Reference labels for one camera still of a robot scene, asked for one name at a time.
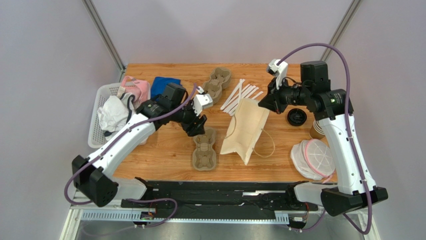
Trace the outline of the single grey pulp cup carrier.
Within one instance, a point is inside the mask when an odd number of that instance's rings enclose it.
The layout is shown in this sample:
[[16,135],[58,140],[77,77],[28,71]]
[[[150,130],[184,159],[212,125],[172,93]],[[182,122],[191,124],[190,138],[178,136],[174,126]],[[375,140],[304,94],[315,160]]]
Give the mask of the single grey pulp cup carrier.
[[205,133],[193,137],[195,150],[192,154],[192,166],[197,171],[211,171],[217,166],[217,154],[214,149],[217,132],[205,127]]

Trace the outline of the brown paper bag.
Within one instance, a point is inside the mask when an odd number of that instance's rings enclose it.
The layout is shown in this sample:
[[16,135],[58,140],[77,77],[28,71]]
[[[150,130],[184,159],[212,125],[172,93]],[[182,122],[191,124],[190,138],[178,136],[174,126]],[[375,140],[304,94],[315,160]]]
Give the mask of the brown paper bag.
[[269,110],[258,106],[259,101],[244,98],[236,109],[235,114],[231,117],[231,121],[223,139],[220,155],[237,153],[245,165],[248,165],[252,153],[261,158],[271,157],[276,145],[272,140],[272,152],[268,155],[259,154],[255,150],[257,141],[262,133],[265,133],[272,139],[272,136],[265,131],[265,124],[269,117]]

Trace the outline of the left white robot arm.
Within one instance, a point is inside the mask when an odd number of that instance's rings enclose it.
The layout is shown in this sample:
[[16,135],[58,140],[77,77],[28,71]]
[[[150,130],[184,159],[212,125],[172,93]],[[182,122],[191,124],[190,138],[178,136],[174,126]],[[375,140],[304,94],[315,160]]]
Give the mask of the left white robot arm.
[[213,105],[212,97],[200,86],[192,92],[175,83],[166,85],[162,94],[143,102],[124,127],[106,144],[87,157],[76,156],[72,177],[65,185],[64,196],[72,205],[78,202],[68,194],[70,185],[83,194],[87,204],[104,207],[113,200],[140,200],[147,191],[139,178],[114,178],[121,162],[143,141],[169,122],[180,124],[189,137],[205,133],[204,109]]

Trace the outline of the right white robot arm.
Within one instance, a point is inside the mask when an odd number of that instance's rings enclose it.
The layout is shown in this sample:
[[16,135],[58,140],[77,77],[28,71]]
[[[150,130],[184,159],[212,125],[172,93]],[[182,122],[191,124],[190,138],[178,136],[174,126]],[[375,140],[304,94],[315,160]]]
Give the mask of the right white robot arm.
[[289,187],[293,202],[308,202],[324,207],[330,216],[339,216],[366,208],[388,199],[386,188],[377,186],[365,163],[355,129],[352,104],[345,115],[343,89],[331,89],[328,66],[323,61],[308,61],[300,65],[301,84],[290,86],[285,79],[288,64],[273,59],[266,71],[273,76],[266,96],[258,103],[281,114],[289,105],[305,106],[313,113],[329,144],[337,173],[337,186],[299,181]]

